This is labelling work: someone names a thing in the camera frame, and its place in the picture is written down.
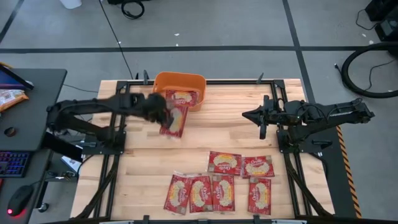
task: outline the desk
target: desk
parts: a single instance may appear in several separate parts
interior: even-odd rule
[[[23,101],[6,110],[0,118],[0,149],[34,151],[29,168],[24,178],[4,179],[0,189],[0,222],[28,223],[30,214],[39,198],[43,185],[34,185],[34,192],[25,210],[17,217],[10,217],[7,212],[8,201],[16,189],[43,180],[52,152],[40,149],[47,119],[46,108],[57,102],[67,71],[63,69],[13,69],[20,77],[33,82],[35,88],[27,91],[30,100]],[[3,131],[9,126],[16,127],[18,133],[11,138],[4,137]]]
[[[289,101],[305,99],[299,79],[286,79],[284,82]],[[98,98],[113,95],[116,83],[102,81]],[[145,94],[151,90],[152,86],[130,89],[131,92]],[[293,218],[285,163],[275,135],[277,127],[270,125],[266,139],[260,140],[258,127],[241,116],[242,112],[261,105],[263,95],[272,96],[269,85],[208,85],[201,111],[188,114],[181,140],[160,136],[158,124],[127,117],[126,146],[119,162],[111,219],[142,220],[144,215],[149,215],[151,220],[252,219],[252,214],[247,212],[248,180],[239,177],[235,177],[234,215],[192,215],[187,212],[185,216],[176,216],[163,210],[173,171],[205,172],[209,151],[244,156],[271,155],[275,170],[275,177],[271,178],[271,218]],[[98,126],[107,126],[109,120],[109,113],[93,117],[93,123]],[[308,188],[326,210],[334,213],[322,163],[306,154],[302,154],[301,159]],[[81,168],[71,217],[78,215],[96,192],[102,161],[103,156],[94,156]],[[303,213],[303,200],[299,188],[296,189]]]

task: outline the wooden table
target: wooden table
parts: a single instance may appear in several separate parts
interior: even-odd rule
[[[289,101],[305,99],[299,79],[285,79]],[[98,98],[114,94],[116,80],[102,81]],[[150,93],[152,86],[134,86],[131,92]],[[278,150],[276,129],[268,126],[265,140],[259,139],[259,128],[241,113],[262,104],[263,95],[272,98],[269,85],[208,85],[205,102],[199,112],[188,114],[181,139],[167,139],[159,135],[159,125],[135,117],[126,120],[126,150],[121,156],[113,202],[112,220],[175,219],[252,219],[248,210],[249,185],[247,179],[235,177],[236,212],[234,215],[189,214],[172,215],[163,210],[173,171],[205,172],[210,151],[230,152],[244,156],[271,155],[275,170],[272,180],[272,211],[270,218],[293,218],[292,201],[283,155]],[[109,124],[110,114],[96,114],[93,123]],[[330,213],[333,205],[322,163],[302,154],[307,187]],[[81,177],[73,203],[71,217],[78,215],[98,188],[103,156],[94,156],[81,168]],[[303,213],[299,188],[297,197]],[[106,206],[103,197],[102,215]]]

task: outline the orange basket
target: orange basket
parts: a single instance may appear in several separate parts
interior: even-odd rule
[[[197,74],[180,72],[160,72],[157,74],[152,92],[165,95],[165,90],[196,91],[198,103],[189,107],[189,111],[200,111],[205,99],[206,79]]]

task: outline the concrete floor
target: concrete floor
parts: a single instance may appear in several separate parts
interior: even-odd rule
[[[284,2],[288,3],[301,46],[360,46],[379,39],[373,30],[355,25],[356,13],[370,0],[152,0],[136,21],[126,19],[116,6],[104,8],[122,47],[175,47],[265,45],[294,46]],[[0,30],[17,5],[0,1]],[[366,14],[359,22],[371,27]],[[24,0],[3,39],[0,61],[19,68],[65,68],[66,84],[97,90],[100,80],[128,79],[119,52],[61,53],[63,49],[118,47],[98,1],[66,10],[59,1]],[[54,53],[5,54],[4,49],[53,49]],[[319,103],[357,98],[346,90],[333,64],[341,65],[351,52],[305,51],[305,66]],[[207,78],[301,78],[299,61],[291,50],[126,52],[132,73],[146,69],[154,78],[160,71],[199,73]],[[356,60],[350,70],[359,86],[367,86],[369,69],[388,62],[385,52],[372,52]],[[374,70],[375,91],[396,90],[398,63]],[[95,97],[64,87],[59,100]],[[364,99],[376,117],[366,125],[343,125],[356,191],[364,218],[398,220],[398,118],[396,99]],[[45,200],[51,208],[32,215],[30,223],[66,220],[75,184],[49,184]]]

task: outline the black desk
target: black desk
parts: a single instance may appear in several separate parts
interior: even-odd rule
[[[23,101],[9,108],[0,118],[0,149],[34,151],[29,168],[24,178],[4,179],[0,189],[0,222],[28,223],[33,208],[35,208],[43,186],[44,174],[53,152],[50,149],[40,149],[41,139],[45,134],[46,107],[57,102],[67,71],[64,69],[14,69],[20,77],[33,82],[34,90],[28,91],[29,101]],[[5,137],[4,129],[13,126],[17,128],[14,137]],[[7,214],[7,205],[16,189],[36,181],[34,193],[25,210],[16,217]]]

